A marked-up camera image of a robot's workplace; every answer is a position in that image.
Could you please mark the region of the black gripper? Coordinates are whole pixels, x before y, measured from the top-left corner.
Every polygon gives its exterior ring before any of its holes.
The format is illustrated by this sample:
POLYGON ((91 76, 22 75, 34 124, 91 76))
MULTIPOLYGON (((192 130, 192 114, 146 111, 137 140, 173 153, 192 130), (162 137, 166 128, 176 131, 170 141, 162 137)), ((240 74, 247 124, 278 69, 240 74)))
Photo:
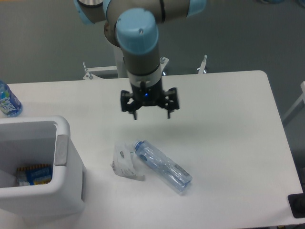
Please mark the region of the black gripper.
POLYGON ((142 87, 136 86, 131 82, 132 93, 126 90, 121 91, 120 101, 123 112, 133 115, 137 120, 137 110, 142 106, 159 106, 167 110, 167 118, 171 118, 171 113, 179 110, 179 99, 177 88, 170 88, 168 91, 163 90, 162 79, 152 86, 143 83, 142 87))

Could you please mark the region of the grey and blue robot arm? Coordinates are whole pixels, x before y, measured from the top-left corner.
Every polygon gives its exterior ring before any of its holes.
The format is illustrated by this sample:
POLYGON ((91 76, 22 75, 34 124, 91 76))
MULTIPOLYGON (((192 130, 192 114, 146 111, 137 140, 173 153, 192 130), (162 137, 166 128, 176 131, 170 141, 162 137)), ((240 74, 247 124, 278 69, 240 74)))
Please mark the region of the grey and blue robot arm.
POLYGON ((158 24, 189 18, 204 10, 204 0, 75 0, 85 24, 105 22, 106 39, 122 52, 132 91, 121 91, 123 112, 134 117, 141 107, 178 110, 177 89, 163 89, 158 24))

